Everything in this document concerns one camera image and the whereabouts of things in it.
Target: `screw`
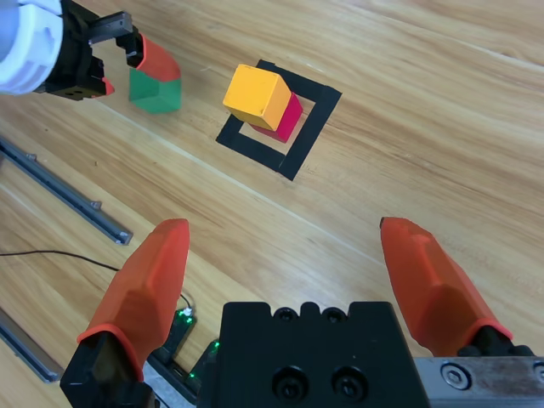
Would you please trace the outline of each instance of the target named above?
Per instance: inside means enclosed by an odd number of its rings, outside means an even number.
[[[470,388],[470,377],[461,367],[446,364],[442,366],[441,373],[444,381],[453,388],[460,390]]]
[[[544,383],[544,363],[539,363],[535,365],[535,374],[538,381]]]

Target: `red cube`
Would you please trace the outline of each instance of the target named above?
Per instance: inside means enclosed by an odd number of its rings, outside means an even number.
[[[250,124],[250,126],[262,134],[266,134],[267,136],[279,140],[280,142],[287,143],[287,140],[289,140],[291,137],[292,131],[295,126],[297,126],[298,119],[300,119],[302,114],[303,106],[300,105],[298,96],[294,92],[291,92],[289,104],[281,117],[280,125],[278,126],[277,130],[268,130],[252,124]]]

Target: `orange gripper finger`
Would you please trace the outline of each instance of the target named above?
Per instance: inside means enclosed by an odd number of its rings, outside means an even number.
[[[110,332],[127,351],[140,381],[150,353],[167,340],[184,282],[189,224],[159,224],[116,273],[87,330],[77,342]]]
[[[469,345],[483,326],[512,338],[430,233],[403,218],[384,218],[381,229],[391,286],[419,344],[445,357]]]

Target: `yellow cube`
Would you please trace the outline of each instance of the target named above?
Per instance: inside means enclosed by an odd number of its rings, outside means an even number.
[[[223,105],[241,121],[275,131],[290,98],[291,90],[280,75],[238,65]]]

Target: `metal rail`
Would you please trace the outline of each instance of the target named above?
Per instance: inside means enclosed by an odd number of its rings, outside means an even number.
[[[106,215],[100,208],[100,201],[89,200],[69,184],[37,163],[36,155],[26,154],[0,135],[0,153],[15,166],[35,179],[42,187],[59,198],[68,207],[84,217],[98,230],[106,234],[116,244],[127,245],[133,234],[116,220]]]

